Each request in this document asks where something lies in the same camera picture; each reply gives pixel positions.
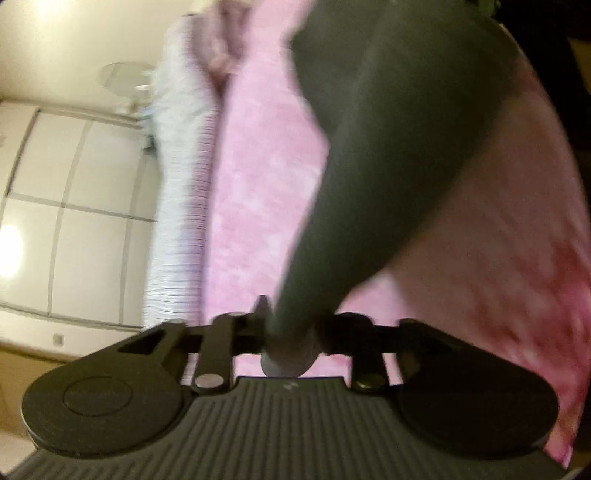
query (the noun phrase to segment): pink blanket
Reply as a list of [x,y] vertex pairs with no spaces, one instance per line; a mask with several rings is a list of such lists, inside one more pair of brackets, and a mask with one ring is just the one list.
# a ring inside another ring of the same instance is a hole
[[[204,318],[276,293],[313,201],[327,142],[293,75],[287,39],[309,0],[265,0],[230,85],[213,180]],[[560,397],[547,449],[564,460],[591,367],[591,233],[562,128],[525,60],[518,94],[436,218],[342,310],[415,316],[533,370]],[[262,375],[259,359],[239,374]],[[321,358],[309,375],[344,375]],[[397,374],[390,364],[391,382]]]

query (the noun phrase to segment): ribbed black surface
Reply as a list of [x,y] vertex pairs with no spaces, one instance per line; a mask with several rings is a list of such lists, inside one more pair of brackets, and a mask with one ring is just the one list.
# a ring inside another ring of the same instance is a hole
[[404,479],[555,480],[542,452],[484,462],[415,437],[387,401],[350,392],[341,378],[241,378],[198,398],[166,437],[102,460],[38,451],[11,480]]

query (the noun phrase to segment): white textured fabric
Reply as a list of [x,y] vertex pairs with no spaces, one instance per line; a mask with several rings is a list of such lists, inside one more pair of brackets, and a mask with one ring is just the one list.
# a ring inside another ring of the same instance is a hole
[[168,30],[154,74],[154,128],[162,171],[144,327],[202,321],[202,272],[207,200],[219,107],[199,59],[202,19],[187,16]]

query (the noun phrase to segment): metal rivet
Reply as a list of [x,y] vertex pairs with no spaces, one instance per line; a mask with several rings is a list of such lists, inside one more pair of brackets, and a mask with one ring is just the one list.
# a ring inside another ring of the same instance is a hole
[[223,377],[218,374],[203,374],[195,379],[195,386],[204,390],[213,390],[223,385]]
[[386,385],[386,380],[379,374],[365,374],[355,381],[355,385],[364,391],[379,390]]

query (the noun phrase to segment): round black pad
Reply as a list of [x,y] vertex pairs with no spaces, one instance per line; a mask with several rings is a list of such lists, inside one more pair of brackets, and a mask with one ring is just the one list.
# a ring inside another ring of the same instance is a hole
[[537,375],[477,350],[426,360],[400,389],[402,416],[439,448],[501,458],[544,444],[558,415],[552,388]]
[[124,408],[133,397],[131,387],[121,380],[94,377],[78,380],[64,393],[64,403],[86,417],[109,415]]
[[61,455],[124,452],[162,433],[179,415],[178,383],[146,355],[87,357],[37,379],[22,399],[33,440]]

